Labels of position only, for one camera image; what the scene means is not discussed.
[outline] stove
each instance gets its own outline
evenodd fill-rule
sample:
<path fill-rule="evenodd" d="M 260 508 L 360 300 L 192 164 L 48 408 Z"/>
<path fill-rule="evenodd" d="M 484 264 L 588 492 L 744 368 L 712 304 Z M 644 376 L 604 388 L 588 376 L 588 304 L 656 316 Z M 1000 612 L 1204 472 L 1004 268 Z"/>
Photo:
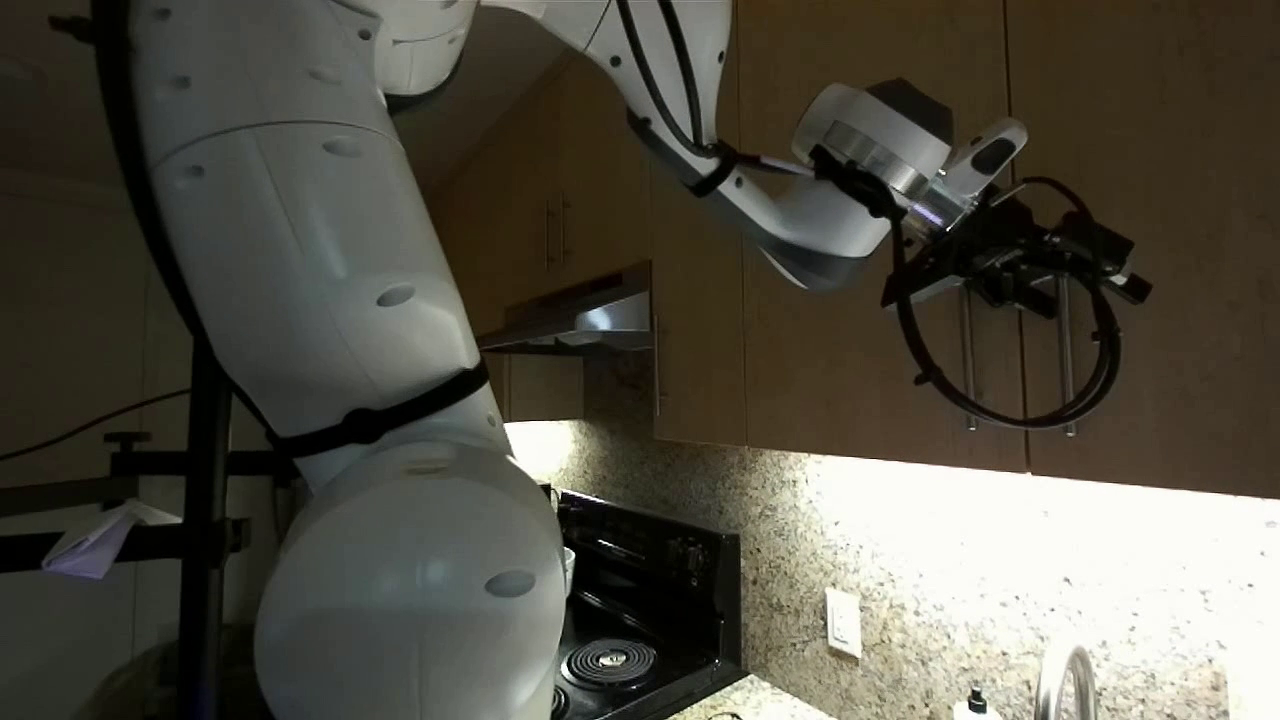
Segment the stove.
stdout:
<path fill-rule="evenodd" d="M 736 536 L 556 496 L 572 556 L 552 720 L 652 720 L 740 680 Z"/>

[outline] kitchen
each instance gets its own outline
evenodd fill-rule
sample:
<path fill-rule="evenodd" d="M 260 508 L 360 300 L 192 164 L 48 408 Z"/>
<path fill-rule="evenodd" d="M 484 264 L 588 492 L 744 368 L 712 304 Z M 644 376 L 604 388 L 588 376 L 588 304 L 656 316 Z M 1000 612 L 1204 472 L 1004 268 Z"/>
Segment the kitchen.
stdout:
<path fill-rule="evenodd" d="M 1268 304 L 1280 256 L 1264 248 L 1280 168 L 1264 140 L 1280 112 L 1264 84 L 1276 68 L 1272 28 L 1268 4 L 740 4 L 724 84 L 724 136 L 736 144 L 784 152 L 796 112 L 828 80 L 908 76 L 948 100 L 964 132 L 1012 108 L 1032 128 L 1020 172 L 1072 180 L 1136 240 L 1156 296 L 1120 316 L 1120 388 L 1076 436 L 968 432 L 940 396 L 912 388 L 892 316 L 876 308 L 884 264 L 840 296 L 784 288 L 636 148 L 600 76 L 576 60 L 556 64 L 436 184 L 436 220 L 480 332 L 508 304 L 648 260 L 652 420 L 636 420 L 648 416 L 640 396 L 632 404 L 644 412 L 604 412 L 632 416 L 616 420 L 624 428 L 516 424 L 520 456 L 564 488 L 740 532 L 744 660 L 832 716 L 944 716 L 972 684 L 1004 716 L 1024 716 L 1056 632 L 1096 652 L 1112 716 L 1228 716 L 1236 672 L 1248 680 L 1276 636 L 1264 608 L 1276 608 L 1280 508 L 1216 496 L 1276 496 Z M 4 384 L 4 408 L 32 408 L 8 412 L 4 436 L 40 436 L 132 400 L 120 388 L 184 384 L 184 336 L 116 188 L 4 176 L 4 220 L 28 240 L 4 260 L 4 288 L 16 292 L 4 336 L 20 336 L 4 376 L 28 376 Z M 524 228 L 540 228 L 540 244 L 484 264 L 492 236 Z M 1052 328 L 1020 328 L 1008 312 L 976 320 L 984 392 L 1004 404 L 1056 400 Z M 168 420 L 156 412 L 148 428 L 164 440 Z M 4 480 L 96 468 L 100 448 L 88 440 L 8 464 Z M 252 616 L 264 564 L 240 568 L 236 608 Z M 88 692 L 104 668 L 160 636 L 164 616 L 172 624 L 164 580 L 168 568 L 128 568 L 112 588 L 84 588 L 84 608 L 60 616 L 100 620 L 48 620 L 56 632 L 108 632 L 108 612 L 128 616 L 132 632 L 112 628 L 84 668 L 68 664 L 84 648 L 60 636 L 44 676 L 72 668 Z M 76 600 L 40 580 L 20 584 L 4 588 L 20 608 L 4 612 L 20 624 L 4 636 L 40 648 L 28 644 L 36 608 Z M 824 588 L 860 596 L 864 660 L 824 648 Z M 12 676 L 4 688 L 40 688 L 28 680 L 32 652 L 0 668 Z"/>

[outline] wall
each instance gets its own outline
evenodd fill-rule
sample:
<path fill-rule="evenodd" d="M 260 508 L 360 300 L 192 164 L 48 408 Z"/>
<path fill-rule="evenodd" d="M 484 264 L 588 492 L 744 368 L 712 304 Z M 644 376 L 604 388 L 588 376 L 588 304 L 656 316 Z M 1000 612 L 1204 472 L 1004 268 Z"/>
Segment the wall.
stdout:
<path fill-rule="evenodd" d="M 1216 720 L 1232 692 L 1276 692 L 1228 688 L 1228 668 L 1280 648 L 1276 500 L 680 448 L 600 424 L 516 424 L 512 440 L 540 480 L 740 532 L 748 668 L 836 716 L 948 716 L 968 688 L 1032 716 L 1060 636 L 1092 648 L 1104 716 Z M 824 588 L 860 592 L 864 660 L 824 648 Z"/>
<path fill-rule="evenodd" d="M 0 172 L 0 220 L 0 456 L 188 384 L 188 336 L 120 188 Z M 120 428 L 180 448 L 184 400 L 0 460 L 0 508 L 12 484 L 104 476 L 100 436 Z M 180 480 L 144 480 L 144 500 L 180 512 Z M 96 508 L 0 512 L 0 536 L 60 532 L 88 516 Z M 248 620 L 272 556 L 264 488 L 236 480 L 232 516 L 256 520 L 256 548 L 228 564 L 228 616 Z M 176 580 L 176 564 L 124 564 L 104 584 L 0 576 L 0 716 L 68 720 L 112 668 L 176 636 Z"/>

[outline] range hood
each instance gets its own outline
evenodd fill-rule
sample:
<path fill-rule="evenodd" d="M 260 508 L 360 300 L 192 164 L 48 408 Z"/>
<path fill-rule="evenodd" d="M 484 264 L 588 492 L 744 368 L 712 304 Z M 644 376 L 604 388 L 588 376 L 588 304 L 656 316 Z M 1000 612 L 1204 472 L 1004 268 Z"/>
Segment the range hood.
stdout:
<path fill-rule="evenodd" d="M 516 304 L 484 352 L 648 352 L 648 264 Z"/>

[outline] faucet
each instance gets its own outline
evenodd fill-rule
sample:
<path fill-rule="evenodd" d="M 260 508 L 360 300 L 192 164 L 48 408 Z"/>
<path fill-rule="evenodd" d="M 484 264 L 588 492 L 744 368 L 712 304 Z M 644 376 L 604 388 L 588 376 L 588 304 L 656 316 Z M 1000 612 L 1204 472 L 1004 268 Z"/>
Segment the faucet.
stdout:
<path fill-rule="evenodd" d="M 1056 720 L 1056 700 L 1064 688 L 1064 676 L 1072 672 L 1076 684 L 1076 720 L 1100 720 L 1096 716 L 1096 680 L 1092 680 L 1092 660 L 1080 644 L 1052 644 L 1040 664 L 1040 684 L 1036 684 L 1036 720 Z"/>

